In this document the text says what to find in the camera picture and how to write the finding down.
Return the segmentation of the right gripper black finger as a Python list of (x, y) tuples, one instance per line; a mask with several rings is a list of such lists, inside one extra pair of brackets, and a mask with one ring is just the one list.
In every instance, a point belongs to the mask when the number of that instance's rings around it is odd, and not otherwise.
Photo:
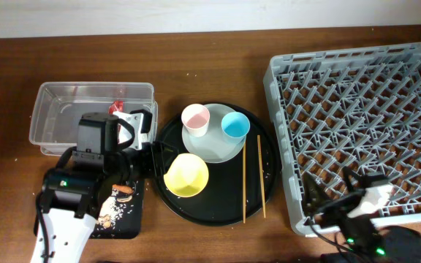
[(303, 210), (307, 216), (321, 213), (330, 202), (329, 196), (310, 175), (303, 175)]
[[(352, 185), (350, 178), (354, 178), (358, 182), (357, 188)], [(384, 174), (379, 173), (374, 175), (361, 175), (349, 167), (343, 168), (343, 180), (348, 190), (356, 190), (360, 188), (366, 189), (387, 185), (389, 183), (387, 177)]]

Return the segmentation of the yellow bowl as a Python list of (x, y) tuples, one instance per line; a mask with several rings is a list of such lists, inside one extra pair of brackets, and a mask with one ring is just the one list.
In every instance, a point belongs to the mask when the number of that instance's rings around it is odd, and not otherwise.
[(166, 188), (177, 197), (193, 197), (208, 184), (208, 166), (199, 156), (181, 153), (173, 160), (163, 178)]

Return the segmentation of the pink plastic cup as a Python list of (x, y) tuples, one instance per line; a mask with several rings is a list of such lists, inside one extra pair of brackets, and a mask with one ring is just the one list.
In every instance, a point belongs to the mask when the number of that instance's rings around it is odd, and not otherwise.
[(210, 112), (203, 104), (190, 104), (181, 113), (181, 121), (188, 133), (193, 137), (206, 134), (210, 123)]

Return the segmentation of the red snack wrapper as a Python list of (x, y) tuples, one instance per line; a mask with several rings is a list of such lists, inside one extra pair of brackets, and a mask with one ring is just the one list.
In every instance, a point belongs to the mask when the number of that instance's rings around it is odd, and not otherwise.
[(124, 111), (124, 102), (121, 100), (117, 100), (114, 101), (110, 106), (109, 106), (109, 114), (113, 114), (114, 112), (120, 112), (122, 113)]

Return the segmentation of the light blue plastic cup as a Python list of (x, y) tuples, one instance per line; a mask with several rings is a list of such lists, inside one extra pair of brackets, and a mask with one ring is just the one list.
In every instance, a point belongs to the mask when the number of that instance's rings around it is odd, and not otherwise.
[(240, 112), (227, 113), (221, 120), (224, 139), (229, 143), (238, 144), (244, 141), (250, 127), (249, 119)]

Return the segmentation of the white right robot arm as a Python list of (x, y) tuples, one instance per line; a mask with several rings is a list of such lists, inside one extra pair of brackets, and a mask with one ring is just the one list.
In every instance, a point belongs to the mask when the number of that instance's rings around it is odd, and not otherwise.
[(382, 173), (362, 175), (342, 168), (347, 194), (332, 199), (310, 176), (303, 177), (303, 209), (311, 231), (337, 249), (321, 262), (421, 262), (421, 234), (402, 226), (382, 233), (371, 214), (389, 201), (392, 185)]

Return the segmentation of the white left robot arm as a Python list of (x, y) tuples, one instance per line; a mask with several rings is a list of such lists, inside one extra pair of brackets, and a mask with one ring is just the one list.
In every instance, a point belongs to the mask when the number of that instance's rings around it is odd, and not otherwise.
[(37, 195), (33, 262), (78, 262), (113, 187), (159, 178), (178, 155), (160, 141), (133, 148), (142, 129), (108, 113), (83, 114), (77, 131), (77, 144), (45, 173)]

